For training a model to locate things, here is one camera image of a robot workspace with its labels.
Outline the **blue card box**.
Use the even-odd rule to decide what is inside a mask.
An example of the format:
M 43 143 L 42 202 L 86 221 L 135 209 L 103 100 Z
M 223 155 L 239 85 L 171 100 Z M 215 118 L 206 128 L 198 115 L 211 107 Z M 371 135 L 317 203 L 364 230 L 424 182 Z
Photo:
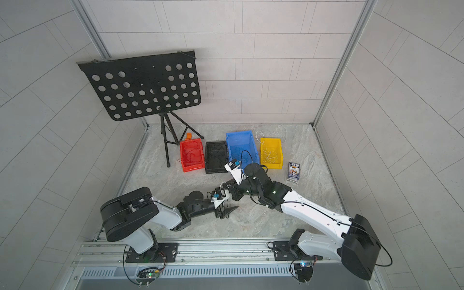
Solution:
M 300 179 L 300 164 L 289 162 L 288 163 L 288 179 L 298 182 Z

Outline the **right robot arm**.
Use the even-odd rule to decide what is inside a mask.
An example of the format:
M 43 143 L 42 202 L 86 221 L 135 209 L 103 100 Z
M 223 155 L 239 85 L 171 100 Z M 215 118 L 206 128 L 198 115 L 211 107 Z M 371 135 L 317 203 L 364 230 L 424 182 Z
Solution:
M 239 201 L 244 195 L 257 197 L 258 204 L 298 218 L 325 234 L 325 238 L 319 239 L 297 229 L 289 241 L 289 251 L 295 259 L 307 260 L 311 256 L 333 259 L 360 279 L 372 278 L 383 246 L 364 216 L 349 217 L 325 209 L 291 187 L 272 181 L 257 163 L 241 169 L 234 159 L 224 167 L 234 178 L 228 183 L 233 200 Z

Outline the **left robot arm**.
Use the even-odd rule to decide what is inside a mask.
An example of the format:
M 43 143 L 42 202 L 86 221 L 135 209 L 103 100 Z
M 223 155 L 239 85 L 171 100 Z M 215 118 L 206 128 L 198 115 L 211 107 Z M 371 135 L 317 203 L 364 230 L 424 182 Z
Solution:
M 238 207 L 226 207 L 231 198 L 229 190 L 216 188 L 208 199 L 200 191 L 193 191 L 176 206 L 156 200 L 147 187 L 142 187 L 111 199 L 100 208 L 102 227 L 109 242 L 124 242 L 137 254 L 158 250 L 158 242 L 151 224 L 159 224 L 178 232 L 192 223 L 192 218 L 214 213 L 225 219 Z

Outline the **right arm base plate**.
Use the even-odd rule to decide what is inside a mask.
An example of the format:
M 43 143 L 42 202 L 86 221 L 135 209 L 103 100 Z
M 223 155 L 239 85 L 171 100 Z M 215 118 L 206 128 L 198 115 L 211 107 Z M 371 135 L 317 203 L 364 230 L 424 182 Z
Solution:
M 267 247 L 273 252 L 275 261 L 322 261 L 324 258 L 318 255 L 307 255 L 296 246 L 291 246 L 287 241 L 272 241 Z

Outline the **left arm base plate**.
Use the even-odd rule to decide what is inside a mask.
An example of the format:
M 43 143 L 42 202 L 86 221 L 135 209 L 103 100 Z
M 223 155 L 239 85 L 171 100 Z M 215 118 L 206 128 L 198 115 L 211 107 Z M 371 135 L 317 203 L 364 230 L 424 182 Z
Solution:
M 159 243 L 158 248 L 149 249 L 143 254 L 138 254 L 130 247 L 125 251 L 126 263 L 174 263 L 178 254 L 179 243 Z

